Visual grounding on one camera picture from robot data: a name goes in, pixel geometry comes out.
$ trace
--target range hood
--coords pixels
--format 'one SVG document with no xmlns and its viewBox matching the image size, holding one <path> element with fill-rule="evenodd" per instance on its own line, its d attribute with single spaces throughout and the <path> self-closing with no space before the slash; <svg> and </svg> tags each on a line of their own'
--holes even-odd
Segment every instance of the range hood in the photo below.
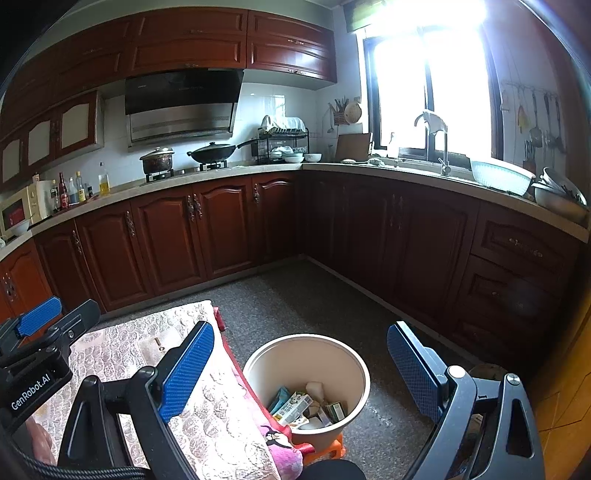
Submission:
<svg viewBox="0 0 591 480">
<path fill-rule="evenodd" d="M 244 71 L 186 69 L 125 80 L 129 146 L 232 135 Z"/>
</svg>

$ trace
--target black cable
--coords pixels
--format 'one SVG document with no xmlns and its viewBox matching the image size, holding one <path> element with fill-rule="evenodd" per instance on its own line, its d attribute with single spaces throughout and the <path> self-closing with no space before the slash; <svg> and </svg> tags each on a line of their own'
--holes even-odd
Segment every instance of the black cable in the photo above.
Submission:
<svg viewBox="0 0 591 480">
<path fill-rule="evenodd" d="M 24 454 L 12 442 L 13 450 L 27 466 L 46 480 L 153 480 L 150 470 L 136 466 L 122 466 L 104 470 L 69 470 L 47 465 Z"/>
</svg>

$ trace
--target cooking pot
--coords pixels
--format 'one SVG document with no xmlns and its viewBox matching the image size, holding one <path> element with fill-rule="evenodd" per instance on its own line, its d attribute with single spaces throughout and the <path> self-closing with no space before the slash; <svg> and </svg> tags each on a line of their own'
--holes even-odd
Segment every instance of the cooking pot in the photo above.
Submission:
<svg viewBox="0 0 591 480">
<path fill-rule="evenodd" d="M 237 148 L 242 148 L 245 145 L 251 145 L 257 141 L 258 140 L 254 138 L 238 145 L 211 142 L 207 147 L 202 147 L 197 150 L 193 150 L 192 152 L 187 152 L 187 155 L 199 163 L 213 163 L 226 160 L 234 153 Z"/>
<path fill-rule="evenodd" d="M 144 173 L 160 173 L 161 171 L 171 170 L 173 168 L 173 149 L 168 147 L 156 147 L 156 149 L 139 159 L 144 164 Z"/>
</svg>

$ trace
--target orange stool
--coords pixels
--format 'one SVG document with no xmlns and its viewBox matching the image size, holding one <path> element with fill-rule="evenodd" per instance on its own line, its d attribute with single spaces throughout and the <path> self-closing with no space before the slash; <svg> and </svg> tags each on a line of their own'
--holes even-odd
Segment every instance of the orange stool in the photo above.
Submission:
<svg viewBox="0 0 591 480">
<path fill-rule="evenodd" d="M 343 434 L 339 433 L 339 436 L 336 438 L 336 440 L 334 440 L 326 450 L 316 453 L 309 453 L 306 455 L 303 459 L 304 466 L 311 464 L 315 460 L 318 460 L 325 455 L 330 455 L 331 459 L 337 459 L 343 458 L 346 453 L 347 449 L 343 446 Z"/>
</svg>

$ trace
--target pot lid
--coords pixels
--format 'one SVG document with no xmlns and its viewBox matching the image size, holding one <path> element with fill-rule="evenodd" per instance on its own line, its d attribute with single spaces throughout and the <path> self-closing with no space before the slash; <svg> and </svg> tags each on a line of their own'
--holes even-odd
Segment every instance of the pot lid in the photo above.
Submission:
<svg viewBox="0 0 591 480">
<path fill-rule="evenodd" d="M 154 149 L 154 151 L 150 152 L 150 153 L 146 153 L 146 155 L 144 155 L 143 157 L 140 157 L 140 160 L 148 160 L 149 158 L 154 158 L 154 157 L 159 157 L 160 155 L 167 155 L 167 154 L 171 154 L 174 153 L 174 150 L 172 148 L 168 148 L 168 147 L 156 147 Z"/>
<path fill-rule="evenodd" d="M 198 148 L 197 150 L 195 150 L 195 152 L 204 152 L 206 150 L 216 150 L 218 148 L 233 147 L 233 146 L 234 145 L 230 145 L 229 143 L 215 143 L 215 142 L 210 142 L 207 147 Z"/>
</svg>

